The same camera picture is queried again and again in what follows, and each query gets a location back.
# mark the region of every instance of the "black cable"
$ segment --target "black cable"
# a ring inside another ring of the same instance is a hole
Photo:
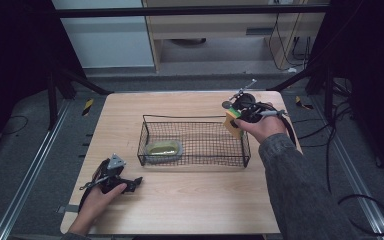
[[[29,119],[27,117],[25,117],[25,116],[11,116],[10,119],[11,118],[24,118],[24,120],[26,120],[26,121],[24,122],[24,125],[21,126],[19,129],[14,130],[12,132],[3,132],[2,135],[10,135],[10,134],[17,133],[17,132],[23,130],[27,126],[27,123],[29,122]]]
[[[351,199],[351,198],[364,198],[364,199],[369,199],[370,201],[373,201],[376,203],[376,205],[378,205],[380,208],[382,208],[384,210],[384,205],[379,202],[378,200],[372,198],[372,197],[369,197],[369,196],[366,196],[366,195],[363,195],[363,194],[351,194],[351,195],[348,195],[348,196],[345,196],[343,197],[341,200],[338,201],[338,205],[341,205],[342,202],[344,202],[345,200],[348,200],[348,199]],[[369,235],[372,235],[372,236],[376,236],[376,237],[384,237],[384,233],[376,233],[376,232],[373,232],[371,230],[367,230],[363,227],[361,227],[360,225],[356,224],[354,221],[352,221],[351,219],[349,219],[349,221],[351,222],[351,224],[360,229],[362,232],[364,233],[367,233]]]
[[[268,103],[263,103],[263,102],[257,102],[257,103],[252,103],[252,102],[243,102],[242,103],[246,103],[246,104],[250,104],[250,105],[255,105],[255,106],[258,106],[258,107],[262,107],[262,108],[266,108],[270,111],[276,111],[276,108],[274,108],[272,105],[268,104]]]
[[[289,137],[291,138],[292,142],[296,146],[297,142],[295,140],[295,134],[294,134],[294,130],[292,129],[292,125],[283,116],[279,116],[279,118],[280,118],[280,120],[282,120],[283,125],[285,125],[286,130],[288,130]]]
[[[296,46],[298,45],[300,37],[294,37],[294,47],[292,48],[292,56],[295,60],[302,60],[304,61],[302,64],[304,65],[304,68],[306,68],[307,65],[307,59],[310,56],[310,43],[311,43],[311,37],[307,37],[307,44],[305,46],[304,53],[297,54],[295,53]]]
[[[340,117],[343,117],[345,114],[349,113],[350,110],[351,110],[351,107],[347,107],[345,108],[344,110],[342,110],[341,112],[338,113],[338,109],[339,107],[342,105],[342,104],[345,104],[345,103],[348,103],[348,99],[342,103],[340,103],[336,108],[335,108],[335,111],[334,111],[334,114],[333,114],[333,121],[331,122],[331,126],[332,126],[332,130],[331,130],[331,133],[329,134],[329,139],[328,139],[328,144],[326,146],[326,183],[327,183],[327,187],[328,187],[328,191],[330,194],[332,194],[332,191],[331,191],[331,185],[330,185],[330,177],[329,177],[329,148],[330,148],[330,143],[331,141],[333,140],[335,134],[336,134],[336,121],[340,118]],[[351,199],[351,198],[355,198],[355,197],[361,197],[361,198],[366,198],[366,199],[369,199],[373,202],[375,202],[380,208],[383,208],[384,209],[384,205],[382,203],[380,203],[378,200],[370,197],[370,196],[367,196],[367,195],[363,195],[363,194],[350,194],[348,196],[345,196],[343,197],[341,200],[338,201],[338,205],[340,205],[343,201],[345,200],[348,200],[348,199]],[[367,234],[370,234],[372,236],[384,236],[384,233],[377,233],[377,232],[374,232],[374,231],[370,231],[370,230],[367,230],[367,229],[364,229],[363,227],[357,225],[354,221],[352,221],[351,219],[349,219],[349,221],[351,222],[351,224],[360,229],[361,231],[367,233]]]
[[[323,129],[329,127],[329,126],[330,126],[330,124],[328,123],[328,124],[324,125],[323,127],[319,128],[318,130],[316,130],[316,131],[314,131],[312,133],[309,133],[309,134],[307,134],[305,136],[302,136],[302,137],[298,137],[298,139],[301,140],[301,139],[304,139],[304,138],[308,138],[308,137],[314,136],[317,133],[321,132]]]
[[[276,14],[276,20],[275,20],[275,23],[274,23],[274,26],[273,26],[273,31],[270,35],[270,38],[269,38],[269,41],[268,41],[268,45],[269,45],[269,50],[270,50],[270,53],[272,55],[272,58],[273,60],[275,60],[275,57],[274,57],[274,54],[273,54],[273,51],[271,49],[271,40],[272,40],[272,36],[275,32],[275,29],[277,29],[277,34],[278,34],[278,37],[279,37],[279,42],[280,42],[280,45],[282,46],[282,51],[283,51],[283,56],[284,58],[286,59],[286,61],[291,65],[291,67],[298,67],[298,66],[301,66],[302,64],[294,64],[294,63],[291,63],[289,60],[288,60],[288,57],[286,56],[286,50],[285,50],[285,47],[283,45],[283,41],[282,41],[282,38],[280,37],[280,32],[279,32],[279,28],[278,28],[278,21],[279,21],[279,13]],[[276,66],[276,68],[278,70],[281,70],[281,71],[285,71],[285,70],[288,70],[288,68],[286,69],[282,69],[280,68],[279,66],[277,66],[277,63],[276,61],[274,61],[274,65]]]
[[[308,122],[308,121],[322,121],[323,119],[321,118],[309,118],[309,119],[304,119],[304,120],[297,120],[297,121],[292,121],[292,123],[301,123],[301,122]]]

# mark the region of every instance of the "right hand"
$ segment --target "right hand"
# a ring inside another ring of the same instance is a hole
[[[235,119],[236,125],[246,132],[249,132],[261,144],[276,133],[286,134],[286,127],[277,116],[262,117],[257,123],[248,123],[241,119]]]

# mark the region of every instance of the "cable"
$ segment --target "cable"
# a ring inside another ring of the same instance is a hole
[[[17,133],[17,132],[21,131],[23,128],[25,128],[27,126],[27,123],[29,122],[29,119],[25,116],[11,116],[10,119],[11,118],[24,118],[24,120],[26,120],[26,121],[24,122],[24,125],[21,126],[19,129],[14,130],[12,132],[3,132],[2,135],[10,135],[10,134]]]
[[[292,67],[298,67],[298,66],[301,66],[302,64],[291,63],[291,62],[288,60],[288,57],[286,56],[286,50],[285,50],[285,47],[284,47],[284,45],[283,45],[282,38],[280,37],[280,32],[279,32],[279,27],[278,27],[278,21],[279,21],[279,13],[276,14],[276,20],[275,20],[275,23],[274,23],[274,26],[273,26],[273,31],[272,31],[272,33],[271,33],[271,35],[270,35],[270,38],[269,38],[269,41],[268,41],[269,49],[270,49],[270,53],[271,53],[271,55],[272,55],[273,60],[275,59],[275,57],[274,57],[273,51],[272,51],[272,49],[271,49],[271,40],[272,40],[273,34],[274,34],[274,32],[275,32],[275,29],[277,29],[277,35],[278,35],[278,37],[279,37],[279,42],[280,42],[280,45],[282,46],[283,57],[286,59],[286,61],[287,61]],[[280,68],[279,66],[277,66],[276,61],[274,61],[274,65],[276,66],[276,68],[277,68],[278,70],[281,70],[281,71],[288,70],[288,69],[282,69],[282,68]]]
[[[310,118],[310,119],[292,121],[292,123],[301,123],[301,122],[308,122],[308,121],[323,121],[323,119],[321,119],[321,118]]]
[[[310,56],[310,44],[311,44],[311,37],[307,37],[307,43],[305,46],[304,53],[297,54],[295,53],[296,46],[298,45],[300,37],[294,37],[294,47],[292,48],[292,56],[295,60],[303,61],[302,65],[307,65],[308,57]]]
[[[329,161],[330,161],[330,158],[329,158],[329,149],[330,149],[330,143],[331,141],[333,140],[335,134],[336,134],[336,122],[338,120],[342,120],[342,117],[347,114],[347,113],[350,113],[351,112],[351,107],[347,107],[345,109],[343,109],[342,111],[340,111],[338,113],[338,109],[341,105],[343,104],[346,104],[348,103],[348,99],[345,100],[344,102],[340,103],[336,108],[335,108],[335,111],[334,111],[334,114],[333,114],[333,121],[330,123],[330,126],[332,127],[331,129],[331,132],[329,134],[329,138],[328,138],[328,144],[326,145],[326,184],[327,184],[327,188],[328,188],[328,191],[330,194],[332,194],[332,190],[331,190],[331,184],[330,184],[330,174],[329,174]],[[338,201],[338,205],[340,205],[343,201],[345,200],[348,200],[348,199],[351,199],[351,198],[356,198],[356,197],[360,197],[360,198],[365,198],[365,199],[369,199],[373,202],[375,202],[380,208],[384,209],[384,205],[382,203],[380,203],[378,200],[370,197],[370,196],[367,196],[367,195],[363,195],[363,194],[350,194],[348,196],[345,196],[343,197],[342,199],[340,199]],[[351,224],[358,228],[359,230],[367,233],[367,234],[370,234],[372,236],[384,236],[384,232],[383,233],[377,233],[377,232],[374,232],[374,231],[370,231],[370,230],[367,230],[359,225],[357,225],[354,221],[352,221],[351,219],[349,219],[349,221],[351,222]]]
[[[372,197],[369,197],[369,196],[366,196],[366,195],[363,195],[363,194],[351,194],[351,195],[348,195],[348,196],[345,196],[343,197],[341,200],[338,201],[338,205],[341,205],[342,202],[344,202],[345,200],[348,200],[348,199],[351,199],[351,198],[364,198],[364,199],[369,199],[370,201],[373,201],[376,203],[376,205],[378,205],[380,208],[382,208],[384,210],[384,205],[379,202],[378,200],[372,198]],[[367,230],[363,227],[361,227],[360,225],[357,225],[354,221],[352,221],[351,219],[349,219],[351,224],[354,225],[354,227],[360,229],[361,231],[369,234],[369,235],[372,235],[372,236],[376,236],[376,237],[384,237],[384,233],[376,233],[376,232],[373,232],[373,231],[370,231],[370,230]]]
[[[301,139],[308,138],[308,137],[311,137],[313,135],[316,135],[317,133],[321,132],[323,129],[325,129],[327,127],[329,127],[329,123],[324,125],[322,128],[319,128],[318,130],[312,132],[312,133],[309,133],[309,134],[307,134],[305,136],[299,137],[298,139],[301,140]]]

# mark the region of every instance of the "aluminum rail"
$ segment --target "aluminum rail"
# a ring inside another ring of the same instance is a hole
[[[46,157],[48,156],[52,144],[54,143],[56,136],[58,135],[62,123],[64,122],[64,119],[67,116],[67,110],[69,106],[70,101],[65,100],[62,103],[59,113],[59,120],[57,121],[55,127],[52,130],[48,131],[48,133],[46,134],[45,139],[39,147],[39,150],[36,153],[36,156],[33,159],[29,170],[27,171],[23,181],[20,184],[20,187],[17,190],[17,193],[15,194],[11,204],[9,205],[4,216],[2,217],[0,221],[0,240],[5,240],[8,238],[12,227],[14,226],[17,220],[18,215],[21,212],[22,207],[24,206],[24,203],[27,200],[30,190],[33,187],[33,184],[35,183],[36,178],[40,173],[40,170],[42,169],[43,163],[45,162]]]

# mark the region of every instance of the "gray sleeve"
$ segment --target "gray sleeve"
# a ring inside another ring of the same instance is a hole
[[[80,235],[68,232],[64,234],[64,236],[62,236],[61,240],[90,240],[90,239],[84,236],[80,236]]]
[[[325,181],[286,134],[267,138],[259,153],[284,239],[358,239]]]

